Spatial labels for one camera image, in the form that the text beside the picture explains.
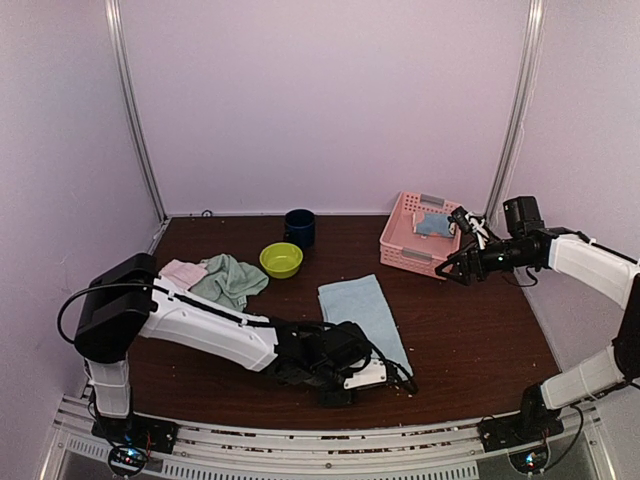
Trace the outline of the patterned blue pastel towel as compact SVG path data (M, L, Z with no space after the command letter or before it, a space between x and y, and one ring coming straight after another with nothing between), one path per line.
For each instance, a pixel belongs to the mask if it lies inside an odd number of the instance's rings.
M459 231L453 218L444 213L416 211L412 217L413 233L420 236L453 238Z

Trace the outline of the light blue towel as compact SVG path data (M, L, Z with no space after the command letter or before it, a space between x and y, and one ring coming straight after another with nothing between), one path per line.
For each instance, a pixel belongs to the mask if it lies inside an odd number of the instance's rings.
M318 299L326 322L358 324L386 358L413 375L393 314L374 274L322 285Z

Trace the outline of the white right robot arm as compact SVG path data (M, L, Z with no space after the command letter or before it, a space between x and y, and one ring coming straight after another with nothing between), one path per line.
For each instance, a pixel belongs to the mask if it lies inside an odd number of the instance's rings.
M517 269L529 277L555 275L554 286L568 287L567 293L527 298L547 332L585 335L591 355L526 388L517 412L481 420L478 431L487 451L544 442L562 433L564 408L598 400L639 378L638 260L579 230L547 226L533 196L506 200L503 211L506 238L464 207L449 213L449 222L471 239L436 274L463 285Z

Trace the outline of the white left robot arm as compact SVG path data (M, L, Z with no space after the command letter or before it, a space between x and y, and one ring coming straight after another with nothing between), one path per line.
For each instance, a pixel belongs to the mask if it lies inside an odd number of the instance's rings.
M349 403L356 390L389 376L361 327L293 322L234 311L178 287L156 260L136 254L67 299L82 300L69 338L83 357L95 412L123 444L137 442L144 424L133 414L128 351L133 341L184 345L266 374L286 385L318 389L328 405Z

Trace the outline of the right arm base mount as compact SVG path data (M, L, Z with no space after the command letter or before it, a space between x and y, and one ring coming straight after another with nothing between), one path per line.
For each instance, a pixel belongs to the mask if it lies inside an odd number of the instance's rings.
M564 432L558 418L529 421L520 413L484 417L477 429L485 453L506 452L511 466L529 476L541 474L551 464L549 439Z

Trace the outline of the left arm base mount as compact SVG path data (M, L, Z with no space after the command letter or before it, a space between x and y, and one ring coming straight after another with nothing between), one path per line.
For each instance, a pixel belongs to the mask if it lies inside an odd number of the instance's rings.
M98 416L91 433L110 446L110 470L120 477L131 477L145 469L153 454L171 454L178 430L175 422L134 414L128 419Z

